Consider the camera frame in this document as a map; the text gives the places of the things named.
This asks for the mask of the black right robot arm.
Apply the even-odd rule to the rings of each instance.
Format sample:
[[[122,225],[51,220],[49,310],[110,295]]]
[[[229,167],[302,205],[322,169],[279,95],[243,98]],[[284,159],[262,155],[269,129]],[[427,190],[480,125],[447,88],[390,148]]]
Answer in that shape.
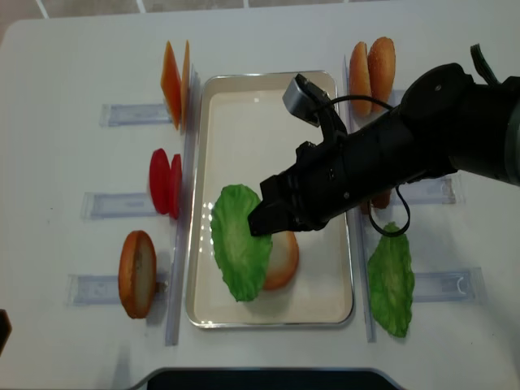
[[[398,106],[348,133],[334,101],[302,75],[284,97],[288,111],[319,127],[323,141],[297,148],[287,170],[261,183],[249,214],[253,236],[308,232],[401,184],[468,171],[519,182],[519,80],[476,84],[456,63],[417,79]]]

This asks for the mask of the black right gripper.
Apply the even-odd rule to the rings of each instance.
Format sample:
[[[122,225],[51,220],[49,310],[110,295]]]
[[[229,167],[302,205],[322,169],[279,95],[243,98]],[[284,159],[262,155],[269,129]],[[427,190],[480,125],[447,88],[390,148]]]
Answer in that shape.
[[[300,145],[296,162],[265,179],[260,189],[262,200],[248,216],[252,236],[318,231],[368,198],[343,142]]]

